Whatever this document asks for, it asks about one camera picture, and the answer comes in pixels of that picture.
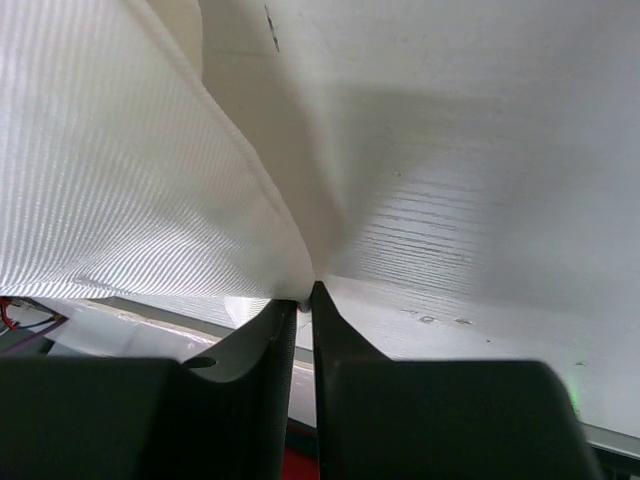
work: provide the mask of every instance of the dark spot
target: dark spot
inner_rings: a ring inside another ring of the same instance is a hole
[[[276,46],[276,51],[280,53],[280,44],[278,43],[278,37],[276,37],[276,27],[273,25],[273,20],[271,20],[271,15],[269,15],[269,8],[266,5],[264,6],[264,13],[267,14],[267,23],[269,23],[273,44]]]
[[[215,359],[210,357],[193,357],[184,362],[182,365],[187,368],[209,368],[218,363]]]

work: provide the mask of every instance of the white cloth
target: white cloth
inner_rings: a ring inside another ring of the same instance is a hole
[[[298,228],[193,58],[146,2],[2,2],[1,295],[309,294]]]

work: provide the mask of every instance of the purple cable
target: purple cable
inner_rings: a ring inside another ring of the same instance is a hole
[[[24,340],[21,340],[18,343],[14,344],[14,345],[11,345],[10,347],[5,348],[4,350],[2,350],[0,352],[0,355],[11,355],[13,353],[19,352],[23,348],[26,348],[29,345],[31,345],[32,343],[35,343],[38,340],[40,340],[47,333],[53,332],[56,328],[61,326],[63,323],[66,323],[67,320],[69,320],[69,319],[68,318],[62,318],[60,320],[57,320],[55,323],[53,323],[52,325],[49,325],[47,328],[43,328],[38,333],[36,333],[34,335],[31,335],[30,337],[25,338]]]

